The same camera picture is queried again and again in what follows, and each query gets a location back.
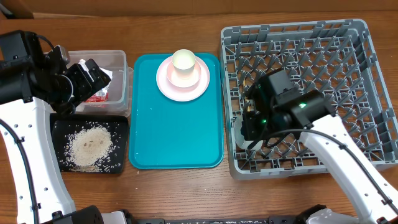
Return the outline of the white cup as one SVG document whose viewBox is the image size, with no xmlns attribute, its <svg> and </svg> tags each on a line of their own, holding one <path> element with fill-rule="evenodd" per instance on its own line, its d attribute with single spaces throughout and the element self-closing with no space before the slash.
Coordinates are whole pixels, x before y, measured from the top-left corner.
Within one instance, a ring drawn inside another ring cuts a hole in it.
<svg viewBox="0 0 398 224">
<path fill-rule="evenodd" d="M 180 49 L 172 55 L 172 65 L 178 76 L 183 79 L 188 79 L 195 67 L 195 54 L 187 49 Z"/>
</svg>

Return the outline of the large pink plate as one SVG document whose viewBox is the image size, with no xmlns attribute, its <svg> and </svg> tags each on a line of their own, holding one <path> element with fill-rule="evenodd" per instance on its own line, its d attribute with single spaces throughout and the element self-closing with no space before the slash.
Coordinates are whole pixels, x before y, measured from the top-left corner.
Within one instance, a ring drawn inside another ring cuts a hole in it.
<svg viewBox="0 0 398 224">
<path fill-rule="evenodd" d="M 210 83 L 210 71 L 206 63 L 196 56 L 194 71 L 200 70 L 199 80 L 193 86 L 182 88 L 172 84 L 167 78 L 167 72 L 175 70 L 172 65 L 172 56 L 167 57 L 159 66 L 156 73 L 158 89 L 167 98 L 174 101 L 191 101 L 200 97 L 208 88 Z"/>
</svg>

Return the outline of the red snack wrapper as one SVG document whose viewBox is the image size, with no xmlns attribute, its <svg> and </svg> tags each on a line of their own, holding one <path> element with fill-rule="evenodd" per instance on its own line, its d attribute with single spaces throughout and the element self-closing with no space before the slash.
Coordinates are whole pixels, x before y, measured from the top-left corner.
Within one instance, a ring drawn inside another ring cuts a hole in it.
<svg viewBox="0 0 398 224">
<path fill-rule="evenodd" d="M 107 88 L 103 88 L 96 92 L 93 96 L 89 97 L 85 103 L 102 103 L 107 101 L 109 98 L 109 93 Z"/>
</svg>

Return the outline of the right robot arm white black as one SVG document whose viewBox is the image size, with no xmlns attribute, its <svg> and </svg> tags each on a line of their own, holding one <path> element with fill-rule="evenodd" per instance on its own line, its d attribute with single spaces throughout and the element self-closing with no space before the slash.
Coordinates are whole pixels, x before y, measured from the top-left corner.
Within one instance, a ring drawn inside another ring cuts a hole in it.
<svg viewBox="0 0 398 224">
<path fill-rule="evenodd" d="M 295 223 L 397 223 L 397 190 L 365 157 L 322 93 L 302 93 L 278 69 L 257 78 L 245 95 L 255 109 L 236 118 L 236 144 L 260 149 L 271 147 L 272 138 L 281 142 L 293 134 L 321 160 L 357 214 L 315 205 L 297 215 Z"/>
</svg>

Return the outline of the pile of rice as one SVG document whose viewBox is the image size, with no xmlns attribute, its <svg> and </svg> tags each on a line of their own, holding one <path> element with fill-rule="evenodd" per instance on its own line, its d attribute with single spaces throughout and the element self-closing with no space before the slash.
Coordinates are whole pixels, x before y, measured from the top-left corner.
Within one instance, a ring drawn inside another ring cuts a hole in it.
<svg viewBox="0 0 398 224">
<path fill-rule="evenodd" d="M 63 164 L 72 171 L 110 173 L 111 168 L 118 166 L 109 164 L 117 146 L 112 142 L 112 134 L 104 126 L 83 128 L 66 137 Z"/>
</svg>

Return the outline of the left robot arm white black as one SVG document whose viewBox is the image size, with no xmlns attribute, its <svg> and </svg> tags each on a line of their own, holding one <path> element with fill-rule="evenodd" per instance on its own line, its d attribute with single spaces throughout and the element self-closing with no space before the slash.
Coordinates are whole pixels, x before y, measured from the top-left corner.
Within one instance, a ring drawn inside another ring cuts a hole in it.
<svg viewBox="0 0 398 224">
<path fill-rule="evenodd" d="M 17 193 L 19 223 L 132 223 L 125 210 L 77 210 L 63 182 L 50 114 L 67 116 L 110 83 L 94 60 L 71 64 L 62 46 L 44 53 L 43 37 L 15 30 L 1 36 L 1 135 Z"/>
</svg>

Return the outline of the small pink saucer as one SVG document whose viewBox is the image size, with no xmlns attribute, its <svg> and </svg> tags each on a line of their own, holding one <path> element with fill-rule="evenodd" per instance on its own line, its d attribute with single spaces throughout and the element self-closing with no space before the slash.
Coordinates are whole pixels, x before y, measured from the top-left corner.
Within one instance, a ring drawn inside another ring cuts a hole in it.
<svg viewBox="0 0 398 224">
<path fill-rule="evenodd" d="M 167 67 L 166 77 L 168 81 L 179 88 L 190 88 L 196 85 L 201 76 L 201 68 L 198 62 L 194 61 L 187 69 L 178 68 L 173 62 Z"/>
</svg>

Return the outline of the grey bowl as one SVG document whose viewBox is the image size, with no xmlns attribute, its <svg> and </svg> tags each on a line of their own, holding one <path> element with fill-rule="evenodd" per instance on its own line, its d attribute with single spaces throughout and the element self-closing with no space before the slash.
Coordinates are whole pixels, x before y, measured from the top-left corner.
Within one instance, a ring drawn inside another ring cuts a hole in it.
<svg viewBox="0 0 398 224">
<path fill-rule="evenodd" d="M 240 149 L 260 150 L 263 140 L 259 140 L 252 148 L 249 148 L 249 145 L 259 137 L 263 128 L 262 119 L 253 118 L 246 114 L 238 116 L 234 122 L 234 136 L 237 146 Z"/>
</svg>

